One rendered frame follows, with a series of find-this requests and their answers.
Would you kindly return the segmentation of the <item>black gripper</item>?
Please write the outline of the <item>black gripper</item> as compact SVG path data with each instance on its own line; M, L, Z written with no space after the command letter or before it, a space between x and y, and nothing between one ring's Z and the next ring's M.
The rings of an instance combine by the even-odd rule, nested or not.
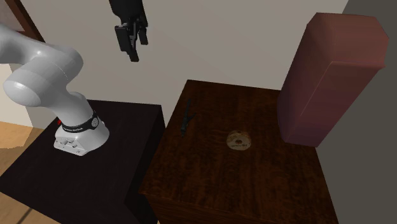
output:
M131 62L139 62L136 50L137 34L142 45L148 45L148 21L143 0L109 0L112 12L120 18L122 25L115 26L120 50L125 52Z

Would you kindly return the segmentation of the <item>black pen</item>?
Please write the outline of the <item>black pen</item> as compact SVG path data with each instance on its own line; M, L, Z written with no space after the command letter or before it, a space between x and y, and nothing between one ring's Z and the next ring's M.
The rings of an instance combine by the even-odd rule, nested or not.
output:
M182 125L181 125L181 128L180 128L181 137L184 137L184 136L185 136L185 133L186 133L186 131L187 131L187 127L188 127L189 121L190 121L192 118L194 118L194 116L196 115L196 113L192 114L192 116L189 116L189 115L188 115L190 105L191 105L191 99L188 99L187 104L186 104L186 109L185 109L185 112L184 112L184 117L183 117Z

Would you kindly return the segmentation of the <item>dark brown door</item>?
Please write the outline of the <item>dark brown door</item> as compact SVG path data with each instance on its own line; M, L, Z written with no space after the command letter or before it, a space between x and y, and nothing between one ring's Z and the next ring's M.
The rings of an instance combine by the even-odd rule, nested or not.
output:
M45 42L20 0L0 0L0 23L32 39Z

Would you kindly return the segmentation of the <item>beige round disc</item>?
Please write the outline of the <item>beige round disc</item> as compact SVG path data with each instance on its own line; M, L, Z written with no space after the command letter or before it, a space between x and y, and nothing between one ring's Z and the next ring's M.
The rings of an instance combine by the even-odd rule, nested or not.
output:
M251 143L249 134L241 130L231 131L226 138L226 144L232 150L247 150L251 146Z

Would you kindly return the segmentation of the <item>black robot stand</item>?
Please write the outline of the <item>black robot stand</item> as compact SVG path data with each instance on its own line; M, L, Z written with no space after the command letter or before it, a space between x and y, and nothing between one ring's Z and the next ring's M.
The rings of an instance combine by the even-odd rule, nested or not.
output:
M165 129L154 104L90 101L108 140L83 156L54 147L53 121L0 175L0 192L60 224L157 224L138 190Z

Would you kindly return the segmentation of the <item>dark brown wooden chest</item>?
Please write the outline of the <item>dark brown wooden chest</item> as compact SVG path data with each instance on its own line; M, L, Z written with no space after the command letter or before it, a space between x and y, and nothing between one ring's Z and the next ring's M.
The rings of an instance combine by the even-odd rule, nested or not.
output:
M315 148L281 139L278 95L186 82L139 189L160 224L338 224ZM188 99L196 115L181 137ZM227 146L234 130L247 150Z

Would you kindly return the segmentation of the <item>maroon tall box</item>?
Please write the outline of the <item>maroon tall box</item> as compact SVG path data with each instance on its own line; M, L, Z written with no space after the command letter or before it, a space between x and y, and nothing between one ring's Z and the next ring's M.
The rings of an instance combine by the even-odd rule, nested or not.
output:
M282 139L317 147L385 66L389 37L371 16L316 13L277 100Z

